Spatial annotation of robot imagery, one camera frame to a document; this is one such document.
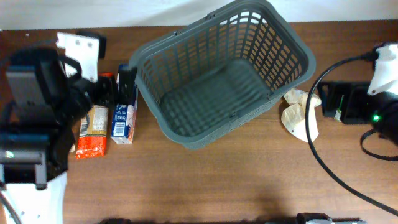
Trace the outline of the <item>orange pasta packet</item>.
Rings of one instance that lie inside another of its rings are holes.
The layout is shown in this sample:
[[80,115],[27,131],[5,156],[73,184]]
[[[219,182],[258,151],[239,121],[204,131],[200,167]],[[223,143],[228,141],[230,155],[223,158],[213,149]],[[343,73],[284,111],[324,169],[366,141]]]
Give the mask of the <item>orange pasta packet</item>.
[[76,159],[89,159],[105,155],[108,117],[108,107],[93,105],[86,116],[81,119]]

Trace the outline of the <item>blue carton box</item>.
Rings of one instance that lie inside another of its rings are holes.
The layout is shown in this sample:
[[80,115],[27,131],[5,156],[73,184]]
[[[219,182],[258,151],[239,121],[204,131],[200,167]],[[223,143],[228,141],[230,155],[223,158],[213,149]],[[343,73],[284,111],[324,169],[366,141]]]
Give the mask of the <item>blue carton box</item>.
[[[116,84],[118,88],[118,74],[116,76]],[[134,129],[137,116],[137,97],[138,89],[136,88],[136,97],[132,105],[119,104],[119,91],[117,104],[113,110],[111,139],[116,144],[132,144],[134,140]]]

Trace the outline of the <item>grey plastic basket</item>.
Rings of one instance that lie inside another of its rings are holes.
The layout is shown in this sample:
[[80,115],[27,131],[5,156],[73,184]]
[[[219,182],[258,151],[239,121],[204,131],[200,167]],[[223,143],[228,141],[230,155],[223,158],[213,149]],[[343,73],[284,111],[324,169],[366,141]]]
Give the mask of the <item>grey plastic basket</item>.
[[200,149],[270,110],[316,59],[267,1],[233,1],[140,46],[129,67],[171,141]]

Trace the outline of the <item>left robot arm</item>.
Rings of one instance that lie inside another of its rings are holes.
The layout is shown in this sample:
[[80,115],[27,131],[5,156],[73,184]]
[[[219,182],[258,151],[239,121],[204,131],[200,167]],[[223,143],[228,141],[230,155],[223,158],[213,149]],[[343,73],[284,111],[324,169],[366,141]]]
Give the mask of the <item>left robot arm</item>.
[[9,223],[62,223],[72,126],[94,105],[127,102],[136,67],[119,81],[83,77],[81,64],[50,47],[13,53],[6,78],[14,99],[1,115],[1,202]]

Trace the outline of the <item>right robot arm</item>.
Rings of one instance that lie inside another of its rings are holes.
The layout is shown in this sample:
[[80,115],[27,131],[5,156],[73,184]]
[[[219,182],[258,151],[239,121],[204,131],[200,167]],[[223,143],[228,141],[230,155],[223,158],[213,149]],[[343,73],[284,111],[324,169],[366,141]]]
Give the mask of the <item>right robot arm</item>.
[[343,124],[370,124],[377,133],[397,144],[397,94],[368,94],[369,82],[322,81],[317,86],[325,117],[340,112]]

